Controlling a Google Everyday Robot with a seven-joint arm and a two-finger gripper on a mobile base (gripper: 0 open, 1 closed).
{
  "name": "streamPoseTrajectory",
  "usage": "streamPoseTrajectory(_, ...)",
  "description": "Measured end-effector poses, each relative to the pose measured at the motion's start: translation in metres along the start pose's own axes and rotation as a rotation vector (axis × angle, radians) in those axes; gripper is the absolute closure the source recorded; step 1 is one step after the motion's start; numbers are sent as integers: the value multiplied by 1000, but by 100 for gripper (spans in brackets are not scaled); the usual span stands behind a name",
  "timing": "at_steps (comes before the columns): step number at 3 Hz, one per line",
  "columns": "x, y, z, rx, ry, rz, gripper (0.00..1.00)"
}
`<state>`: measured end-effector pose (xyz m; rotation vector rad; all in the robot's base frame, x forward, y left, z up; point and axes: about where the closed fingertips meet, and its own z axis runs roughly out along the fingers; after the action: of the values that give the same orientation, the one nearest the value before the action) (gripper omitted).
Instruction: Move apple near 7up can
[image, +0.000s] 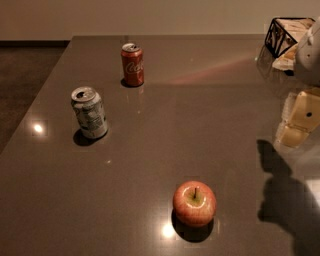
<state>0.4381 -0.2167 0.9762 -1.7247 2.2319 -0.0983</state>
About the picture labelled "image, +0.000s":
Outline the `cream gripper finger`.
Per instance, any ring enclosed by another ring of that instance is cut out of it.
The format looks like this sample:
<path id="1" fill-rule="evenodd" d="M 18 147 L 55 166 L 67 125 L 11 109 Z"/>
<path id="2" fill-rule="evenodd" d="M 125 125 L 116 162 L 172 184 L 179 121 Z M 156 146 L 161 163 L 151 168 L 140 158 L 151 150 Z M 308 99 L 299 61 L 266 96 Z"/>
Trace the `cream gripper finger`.
<path id="1" fill-rule="evenodd" d="M 282 111 L 282 119 L 284 121 L 292 121 L 295 115 L 295 103 L 297 100 L 297 93 L 290 92 L 285 99 L 283 111 Z"/>
<path id="2" fill-rule="evenodd" d="M 276 141 L 291 148 L 299 147 L 320 125 L 320 90 L 303 90 L 297 93 L 295 115 L 292 121 L 281 122 Z"/>

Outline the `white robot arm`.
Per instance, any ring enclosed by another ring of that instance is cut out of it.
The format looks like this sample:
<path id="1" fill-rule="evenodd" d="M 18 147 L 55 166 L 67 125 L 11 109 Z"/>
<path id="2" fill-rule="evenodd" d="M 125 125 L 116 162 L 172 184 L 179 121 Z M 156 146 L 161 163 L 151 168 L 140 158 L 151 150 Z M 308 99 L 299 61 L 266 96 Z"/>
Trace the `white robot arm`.
<path id="1" fill-rule="evenodd" d="M 296 148 L 320 125 L 320 18 L 299 41 L 293 68 L 308 89 L 288 94 L 276 140 Z"/>

